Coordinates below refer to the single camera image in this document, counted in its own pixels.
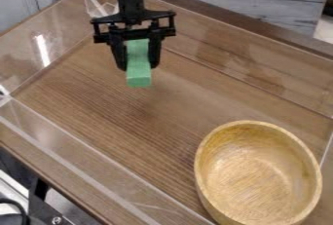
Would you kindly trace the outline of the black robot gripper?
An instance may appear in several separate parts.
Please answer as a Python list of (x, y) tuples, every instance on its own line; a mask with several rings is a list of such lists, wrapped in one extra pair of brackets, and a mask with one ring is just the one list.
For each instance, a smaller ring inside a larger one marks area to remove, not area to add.
[(118, 68), (127, 67), (123, 41), (150, 39), (148, 60), (151, 68), (160, 63), (162, 39), (175, 35), (174, 11), (154, 11), (144, 7), (144, 0), (118, 0), (119, 11), (106, 17), (94, 18), (94, 40), (111, 44)]

